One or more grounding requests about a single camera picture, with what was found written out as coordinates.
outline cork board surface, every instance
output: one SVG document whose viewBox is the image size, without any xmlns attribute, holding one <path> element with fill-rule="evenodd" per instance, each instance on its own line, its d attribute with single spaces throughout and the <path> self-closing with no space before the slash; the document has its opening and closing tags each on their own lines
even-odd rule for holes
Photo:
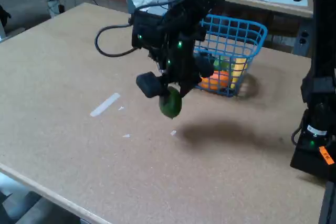
<svg viewBox="0 0 336 224">
<path fill-rule="evenodd" d="M 240 97 L 194 90 L 170 120 L 135 84 L 144 50 L 93 46 L 127 20 L 83 4 L 1 44 L 0 170 L 92 223 L 317 223 L 323 183 L 289 166 L 309 59 L 263 49 Z"/>
</svg>

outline orange fruit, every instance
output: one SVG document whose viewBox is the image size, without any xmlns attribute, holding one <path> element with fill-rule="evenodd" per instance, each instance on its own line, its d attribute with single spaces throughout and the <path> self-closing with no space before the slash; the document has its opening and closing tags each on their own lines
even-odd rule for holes
<svg viewBox="0 0 336 224">
<path fill-rule="evenodd" d="M 204 89 L 219 90 L 226 88 L 229 84 L 229 73 L 227 71 L 214 71 L 209 78 L 202 78 L 198 85 Z"/>
</svg>

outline green lime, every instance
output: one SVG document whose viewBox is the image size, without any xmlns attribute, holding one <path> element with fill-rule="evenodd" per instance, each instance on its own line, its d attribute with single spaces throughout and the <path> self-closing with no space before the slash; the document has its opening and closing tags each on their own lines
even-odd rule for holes
<svg viewBox="0 0 336 224">
<path fill-rule="evenodd" d="M 229 68 L 230 68 L 230 63 L 225 61 L 225 60 L 221 60 L 220 61 L 220 65 L 219 65 L 219 59 L 215 59 L 214 61 L 214 68 L 216 71 L 221 71 L 221 70 L 225 70 L 225 71 L 228 71 Z"/>
<path fill-rule="evenodd" d="M 182 98 L 177 89 L 173 87 L 168 87 L 170 95 L 160 96 L 159 98 L 159 107 L 165 116 L 173 119 L 178 116 L 182 108 Z"/>
</svg>

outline yellow fruit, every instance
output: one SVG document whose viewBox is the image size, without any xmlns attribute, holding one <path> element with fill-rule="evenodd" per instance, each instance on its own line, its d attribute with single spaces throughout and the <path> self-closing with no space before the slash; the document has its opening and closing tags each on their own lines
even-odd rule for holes
<svg viewBox="0 0 336 224">
<path fill-rule="evenodd" d="M 242 75 L 244 69 L 247 69 L 246 58 L 237 58 L 236 64 L 234 66 L 234 71 L 232 71 L 232 83 L 231 88 L 234 89 L 240 75 Z"/>
</svg>

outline white label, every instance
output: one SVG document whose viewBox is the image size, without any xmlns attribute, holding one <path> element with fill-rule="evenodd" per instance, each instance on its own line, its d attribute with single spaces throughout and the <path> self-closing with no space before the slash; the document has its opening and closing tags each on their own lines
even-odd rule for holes
<svg viewBox="0 0 336 224">
<path fill-rule="evenodd" d="M 327 134 L 327 131 L 319 131 L 312 126 L 308 125 L 307 130 L 310 131 L 311 133 L 319 136 L 325 136 Z"/>
</svg>

